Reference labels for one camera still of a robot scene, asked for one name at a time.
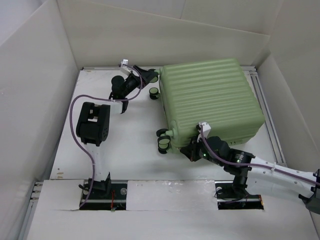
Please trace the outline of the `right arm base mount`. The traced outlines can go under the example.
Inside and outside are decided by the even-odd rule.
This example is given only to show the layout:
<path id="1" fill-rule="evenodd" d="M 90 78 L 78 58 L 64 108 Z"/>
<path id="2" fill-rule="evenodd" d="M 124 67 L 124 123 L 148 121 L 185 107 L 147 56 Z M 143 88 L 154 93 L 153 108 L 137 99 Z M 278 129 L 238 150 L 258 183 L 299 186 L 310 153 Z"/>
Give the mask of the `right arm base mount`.
<path id="1" fill-rule="evenodd" d="M 264 210 L 262 197 L 247 192 L 246 180 L 235 176 L 233 180 L 215 181 L 214 198 L 219 210 Z"/>

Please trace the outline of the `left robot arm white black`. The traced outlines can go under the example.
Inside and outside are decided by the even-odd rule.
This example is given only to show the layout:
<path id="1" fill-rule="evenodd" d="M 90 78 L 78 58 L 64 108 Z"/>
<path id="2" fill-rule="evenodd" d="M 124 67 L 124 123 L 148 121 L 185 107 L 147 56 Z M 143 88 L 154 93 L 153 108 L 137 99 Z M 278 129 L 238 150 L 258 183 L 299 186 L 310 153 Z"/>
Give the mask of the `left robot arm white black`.
<path id="1" fill-rule="evenodd" d="M 129 102 L 138 97 L 139 93 L 150 83 L 155 83 L 159 77 L 158 72 L 143 69 L 137 65 L 129 66 L 122 63 L 121 71 L 126 75 L 116 75 L 111 79 L 111 92 L 108 98 L 84 95 L 91 101 L 85 101 L 79 113 L 77 124 L 73 124 L 73 110 L 76 101 L 82 98 L 78 95 L 71 102 L 69 110 L 69 126 L 75 143 L 91 160 L 92 176 L 87 183 L 79 187 L 83 190 L 86 200 L 98 196 L 107 198 L 111 194 L 111 177 L 105 169 L 106 151 L 103 143 L 107 140 L 110 130 L 110 118 L 126 112 Z"/>

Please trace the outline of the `green suitcase blue lining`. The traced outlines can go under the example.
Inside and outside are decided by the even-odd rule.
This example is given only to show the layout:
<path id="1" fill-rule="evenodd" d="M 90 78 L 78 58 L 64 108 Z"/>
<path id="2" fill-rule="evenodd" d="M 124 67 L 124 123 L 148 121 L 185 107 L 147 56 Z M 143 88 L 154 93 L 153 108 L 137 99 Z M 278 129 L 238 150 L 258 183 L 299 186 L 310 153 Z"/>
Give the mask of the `green suitcase blue lining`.
<path id="1" fill-rule="evenodd" d="M 167 124 L 156 132 L 161 153 L 178 153 L 187 146 L 198 137 L 199 123 L 209 124 L 209 137 L 237 145 L 253 138 L 265 122 L 235 58 L 164 65 L 159 88 L 149 92 L 161 100 Z"/>

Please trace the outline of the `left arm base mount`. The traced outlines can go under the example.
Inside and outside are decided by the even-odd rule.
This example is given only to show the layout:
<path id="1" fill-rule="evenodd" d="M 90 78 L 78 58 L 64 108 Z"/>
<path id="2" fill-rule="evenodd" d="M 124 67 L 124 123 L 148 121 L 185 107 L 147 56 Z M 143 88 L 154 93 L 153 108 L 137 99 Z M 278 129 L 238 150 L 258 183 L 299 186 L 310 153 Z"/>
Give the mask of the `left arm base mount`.
<path id="1" fill-rule="evenodd" d="M 94 181 L 89 178 L 78 187 L 82 190 L 79 209 L 82 211 L 125 211 L 127 206 L 128 181 L 111 180 L 109 173 L 105 180 Z"/>

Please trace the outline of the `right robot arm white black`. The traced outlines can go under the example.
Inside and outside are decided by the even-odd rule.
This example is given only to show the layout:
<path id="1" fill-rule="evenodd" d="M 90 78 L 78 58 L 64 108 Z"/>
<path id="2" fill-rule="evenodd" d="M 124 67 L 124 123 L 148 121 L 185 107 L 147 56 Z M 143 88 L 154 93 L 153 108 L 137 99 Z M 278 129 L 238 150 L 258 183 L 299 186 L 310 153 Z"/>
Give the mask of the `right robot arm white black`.
<path id="1" fill-rule="evenodd" d="M 305 172 L 263 160 L 252 153 L 229 147 L 219 137 L 192 137 L 180 149 L 190 161 L 207 160 L 234 177 L 221 186 L 216 196 L 235 205 L 249 196 L 266 195 L 303 204 L 310 212 L 320 212 L 320 172 Z"/>

